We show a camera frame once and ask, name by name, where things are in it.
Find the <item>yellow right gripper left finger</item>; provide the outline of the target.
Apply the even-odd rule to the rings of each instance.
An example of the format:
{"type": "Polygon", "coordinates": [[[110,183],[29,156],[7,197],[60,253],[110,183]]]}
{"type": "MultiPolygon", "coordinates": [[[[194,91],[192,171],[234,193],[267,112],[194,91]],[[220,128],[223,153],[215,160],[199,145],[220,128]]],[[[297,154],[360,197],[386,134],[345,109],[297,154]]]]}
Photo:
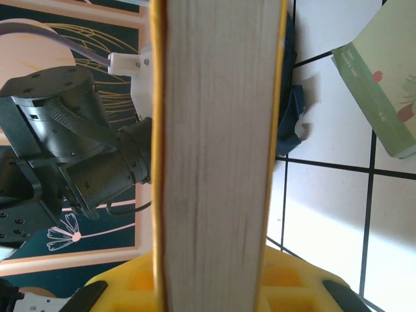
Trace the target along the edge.
{"type": "Polygon", "coordinates": [[[64,305],[65,311],[158,311],[153,253],[148,252],[91,278],[64,305]]]}

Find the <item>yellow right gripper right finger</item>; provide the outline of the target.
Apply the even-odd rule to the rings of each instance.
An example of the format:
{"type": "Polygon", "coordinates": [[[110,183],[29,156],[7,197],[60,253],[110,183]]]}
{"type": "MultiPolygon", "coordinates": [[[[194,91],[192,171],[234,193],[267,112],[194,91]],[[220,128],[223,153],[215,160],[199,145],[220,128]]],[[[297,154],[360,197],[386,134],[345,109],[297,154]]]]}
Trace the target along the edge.
{"type": "Polygon", "coordinates": [[[339,276],[266,246],[259,311],[369,311],[339,276]]]}

